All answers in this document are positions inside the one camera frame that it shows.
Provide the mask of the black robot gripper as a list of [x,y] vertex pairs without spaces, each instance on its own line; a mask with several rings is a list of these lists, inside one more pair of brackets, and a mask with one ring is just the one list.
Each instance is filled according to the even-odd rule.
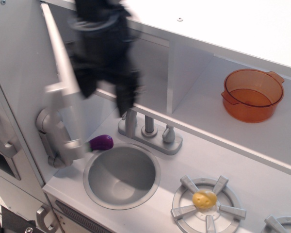
[[70,19],[69,26],[77,34],[71,45],[70,60],[84,98],[89,98],[99,81],[115,85],[119,116],[134,106],[139,95],[140,71],[129,57],[134,41],[126,19],[90,22]]

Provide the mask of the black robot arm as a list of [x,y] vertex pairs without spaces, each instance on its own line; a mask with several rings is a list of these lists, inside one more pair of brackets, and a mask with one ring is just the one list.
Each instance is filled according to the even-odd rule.
[[80,90],[87,98],[100,81],[113,84],[123,116],[133,107],[140,87],[140,71],[129,56],[130,13],[117,0],[77,0],[75,4],[77,13],[69,26],[78,38],[67,43],[66,49]]

